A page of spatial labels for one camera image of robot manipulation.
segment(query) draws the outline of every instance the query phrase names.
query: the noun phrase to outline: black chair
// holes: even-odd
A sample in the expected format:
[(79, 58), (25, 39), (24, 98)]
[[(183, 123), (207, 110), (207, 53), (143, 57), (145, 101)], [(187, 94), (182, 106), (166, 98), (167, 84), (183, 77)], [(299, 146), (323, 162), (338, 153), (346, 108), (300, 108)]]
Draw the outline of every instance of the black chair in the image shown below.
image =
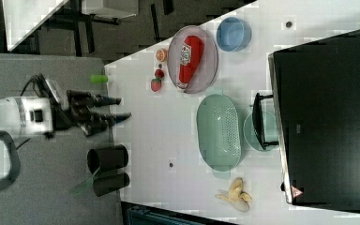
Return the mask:
[(69, 0), (69, 7), (64, 6), (60, 8), (56, 13), (54, 13), (54, 15), (51, 16), (51, 18), (48, 21), (46, 21), (43, 24), (43, 26), (45, 26), (48, 29), (48, 31), (51, 29), (63, 29), (63, 30), (73, 31), (76, 56), (82, 56), (79, 23), (85, 24), (87, 46), (89, 53), (93, 53), (95, 51), (92, 22), (108, 23), (113, 25), (119, 24), (119, 20), (116, 18), (110, 21), (110, 20), (100, 19), (96, 15), (82, 14), (81, 5), (82, 5), (81, 0)]

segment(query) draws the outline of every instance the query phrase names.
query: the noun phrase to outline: red package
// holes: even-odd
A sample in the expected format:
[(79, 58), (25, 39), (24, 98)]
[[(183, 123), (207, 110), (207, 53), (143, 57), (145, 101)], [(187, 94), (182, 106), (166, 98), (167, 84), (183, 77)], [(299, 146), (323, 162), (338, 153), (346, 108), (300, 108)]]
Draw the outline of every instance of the red package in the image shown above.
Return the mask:
[(183, 43), (180, 58), (178, 90), (184, 92), (203, 56), (203, 42), (196, 36), (188, 36)]

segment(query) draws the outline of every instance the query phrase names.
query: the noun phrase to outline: banana peel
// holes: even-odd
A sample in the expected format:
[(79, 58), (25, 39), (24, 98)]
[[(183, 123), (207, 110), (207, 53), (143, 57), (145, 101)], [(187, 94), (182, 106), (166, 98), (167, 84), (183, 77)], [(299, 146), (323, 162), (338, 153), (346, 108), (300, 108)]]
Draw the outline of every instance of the banana peel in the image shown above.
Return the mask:
[(243, 189), (244, 181), (241, 177), (237, 177), (230, 185), (228, 196), (218, 194), (216, 195), (216, 198), (232, 204), (235, 209), (241, 212), (247, 212), (249, 209), (248, 202), (252, 201), (252, 198), (244, 192)]

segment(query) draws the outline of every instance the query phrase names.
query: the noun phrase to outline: black cup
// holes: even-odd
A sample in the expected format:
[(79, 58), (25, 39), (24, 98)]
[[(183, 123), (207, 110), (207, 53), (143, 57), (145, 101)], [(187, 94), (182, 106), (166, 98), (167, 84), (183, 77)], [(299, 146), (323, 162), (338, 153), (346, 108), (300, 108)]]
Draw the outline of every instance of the black cup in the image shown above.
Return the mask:
[(130, 184), (130, 178), (127, 173), (120, 173), (103, 178), (97, 178), (93, 182), (93, 190), (100, 197), (110, 192), (124, 188)]
[(94, 173), (98, 167), (101, 173), (124, 168), (128, 165), (128, 150), (122, 144), (91, 149), (87, 154), (87, 166)]

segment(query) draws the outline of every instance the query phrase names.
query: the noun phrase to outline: green oval basket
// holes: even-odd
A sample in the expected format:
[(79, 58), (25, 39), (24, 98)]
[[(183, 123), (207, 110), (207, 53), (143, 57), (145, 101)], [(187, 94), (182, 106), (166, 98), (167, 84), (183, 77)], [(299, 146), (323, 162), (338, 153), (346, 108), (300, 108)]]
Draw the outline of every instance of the green oval basket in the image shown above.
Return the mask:
[(242, 129), (238, 115), (232, 101), (218, 94), (206, 97), (198, 108), (200, 152), (216, 178), (229, 179), (231, 169), (241, 160)]

